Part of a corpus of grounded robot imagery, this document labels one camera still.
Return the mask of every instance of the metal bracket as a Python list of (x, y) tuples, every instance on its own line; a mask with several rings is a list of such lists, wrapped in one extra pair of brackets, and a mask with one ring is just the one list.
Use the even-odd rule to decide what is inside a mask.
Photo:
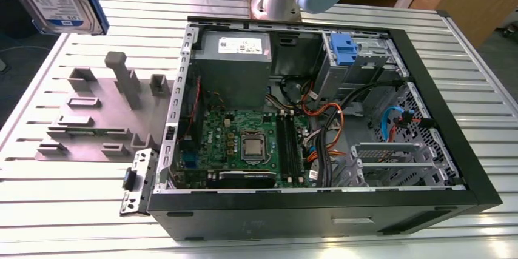
[(152, 149), (140, 150), (134, 154), (132, 166), (128, 168), (122, 188), (125, 189), (120, 216), (148, 216), (146, 204), (153, 188), (153, 174), (157, 164), (157, 153)]

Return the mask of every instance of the green circuit board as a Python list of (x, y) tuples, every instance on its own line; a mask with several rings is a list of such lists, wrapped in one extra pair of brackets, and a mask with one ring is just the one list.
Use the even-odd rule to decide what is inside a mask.
[[(296, 130), (306, 129), (306, 118), (293, 117)], [(264, 142), (264, 159), (245, 161), (241, 159), (241, 138), (254, 134)], [(196, 167), (184, 169), (186, 188), (204, 188), (206, 171), (210, 170), (260, 170), (276, 174), (276, 187), (308, 187), (301, 183), (290, 183), (281, 179), (278, 145), (276, 141), (276, 114), (252, 111), (210, 111), (202, 121), (201, 148), (197, 152)]]

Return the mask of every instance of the cpu socket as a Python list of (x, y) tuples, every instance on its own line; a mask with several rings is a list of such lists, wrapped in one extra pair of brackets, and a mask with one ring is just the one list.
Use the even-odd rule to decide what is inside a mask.
[(250, 165), (258, 164), (265, 157), (264, 134), (241, 135), (241, 159)]

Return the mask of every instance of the open computer tower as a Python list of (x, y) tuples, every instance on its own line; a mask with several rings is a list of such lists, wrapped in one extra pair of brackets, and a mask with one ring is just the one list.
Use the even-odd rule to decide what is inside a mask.
[(189, 18), (121, 215), (176, 240), (408, 234), (500, 204), (403, 30)]

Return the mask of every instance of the blue drive bay latch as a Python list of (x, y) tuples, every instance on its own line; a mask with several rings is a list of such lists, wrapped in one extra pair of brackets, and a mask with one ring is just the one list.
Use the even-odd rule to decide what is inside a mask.
[(329, 36), (332, 53), (336, 56), (336, 65), (351, 66), (357, 57), (357, 45), (347, 33), (332, 33)]

